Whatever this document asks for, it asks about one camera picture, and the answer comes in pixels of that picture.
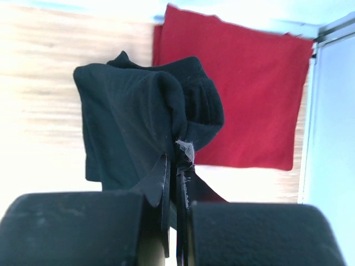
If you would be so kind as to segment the black t shirt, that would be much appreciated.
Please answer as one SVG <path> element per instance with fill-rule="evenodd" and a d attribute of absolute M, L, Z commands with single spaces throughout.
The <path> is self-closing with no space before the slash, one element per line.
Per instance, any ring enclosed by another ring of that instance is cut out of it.
<path fill-rule="evenodd" d="M 104 190 L 137 185 L 175 145 L 194 153 L 224 125 L 214 82 L 196 57 L 143 67 L 120 53 L 74 69 L 82 103 L 85 178 Z"/>

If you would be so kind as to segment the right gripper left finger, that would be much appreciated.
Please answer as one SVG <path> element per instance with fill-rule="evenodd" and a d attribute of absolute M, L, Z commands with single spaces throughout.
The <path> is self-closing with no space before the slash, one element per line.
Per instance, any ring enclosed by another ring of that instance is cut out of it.
<path fill-rule="evenodd" d="M 170 162 L 129 190 L 29 193 L 1 220 L 2 265 L 164 265 Z"/>

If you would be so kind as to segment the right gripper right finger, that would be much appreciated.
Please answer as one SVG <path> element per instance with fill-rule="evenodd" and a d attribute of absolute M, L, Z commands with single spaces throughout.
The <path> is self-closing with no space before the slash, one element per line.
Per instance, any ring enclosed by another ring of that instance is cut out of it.
<path fill-rule="evenodd" d="M 284 203 L 230 203 L 195 172 L 194 148 L 177 140 L 178 265 L 344 265 L 324 215 Z"/>

